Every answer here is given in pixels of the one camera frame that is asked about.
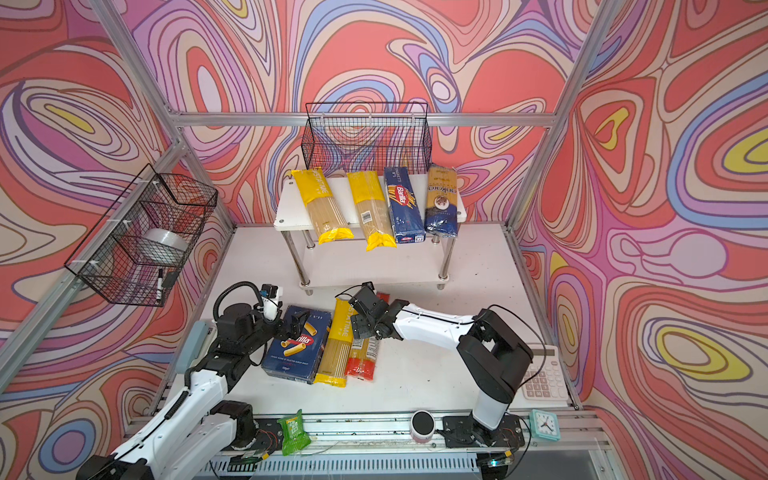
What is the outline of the blue Barilla rigatoni box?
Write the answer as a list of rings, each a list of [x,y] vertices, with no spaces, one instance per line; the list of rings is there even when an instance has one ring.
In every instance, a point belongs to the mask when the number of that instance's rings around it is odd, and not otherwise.
[[[275,339],[261,366],[269,376],[306,384],[315,381],[327,343],[332,313],[300,306],[289,306],[284,319],[298,320],[300,335],[296,339]]]

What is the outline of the red spaghetti bag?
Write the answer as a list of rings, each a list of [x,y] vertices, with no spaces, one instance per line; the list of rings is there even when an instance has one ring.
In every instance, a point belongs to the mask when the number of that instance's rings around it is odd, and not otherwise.
[[[340,305],[344,308],[345,314],[342,332],[345,335],[345,339],[350,343],[345,374],[348,377],[372,381],[379,352],[379,340],[375,337],[355,339],[353,337],[351,318],[356,311],[346,300],[342,300]]]

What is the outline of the yellow Pastatime spaghetti bag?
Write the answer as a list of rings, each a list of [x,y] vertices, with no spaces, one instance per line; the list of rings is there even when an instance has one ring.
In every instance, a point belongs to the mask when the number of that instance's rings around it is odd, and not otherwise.
[[[322,170],[293,170],[292,177],[318,237],[318,243],[353,239],[354,234]]]
[[[345,388],[347,363],[354,341],[351,316],[355,314],[349,302],[337,298],[328,339],[315,376],[315,384]]]

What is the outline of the blue Barilla spaghetti box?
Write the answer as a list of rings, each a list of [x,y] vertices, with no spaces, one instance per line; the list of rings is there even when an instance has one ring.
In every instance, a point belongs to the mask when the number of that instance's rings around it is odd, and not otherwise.
[[[424,242],[426,231],[407,168],[386,167],[384,178],[396,243]]]

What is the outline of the clear blue spaghetti bag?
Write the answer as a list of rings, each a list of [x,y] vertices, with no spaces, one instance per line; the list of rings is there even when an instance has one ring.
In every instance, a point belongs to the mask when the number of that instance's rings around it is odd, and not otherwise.
[[[442,237],[458,236],[457,174],[447,167],[432,165],[428,172],[425,230]]]

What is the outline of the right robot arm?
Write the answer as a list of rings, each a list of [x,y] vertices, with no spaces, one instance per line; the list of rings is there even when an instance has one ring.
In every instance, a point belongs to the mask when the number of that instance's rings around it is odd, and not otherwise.
[[[418,341],[454,350],[479,389],[471,412],[443,419],[440,434],[448,448],[493,447],[502,421],[534,354],[528,344],[492,309],[474,316],[430,311],[406,300],[387,302],[371,282],[349,296],[356,339]]]

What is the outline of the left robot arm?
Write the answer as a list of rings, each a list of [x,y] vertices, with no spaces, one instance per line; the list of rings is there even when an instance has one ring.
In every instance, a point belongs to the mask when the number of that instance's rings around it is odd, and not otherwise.
[[[191,479],[221,450],[245,450],[258,436],[253,407],[226,396],[269,341],[297,339],[310,313],[288,315],[282,303],[214,305],[217,336],[184,374],[184,386],[143,428],[107,456],[93,455],[78,479]]]

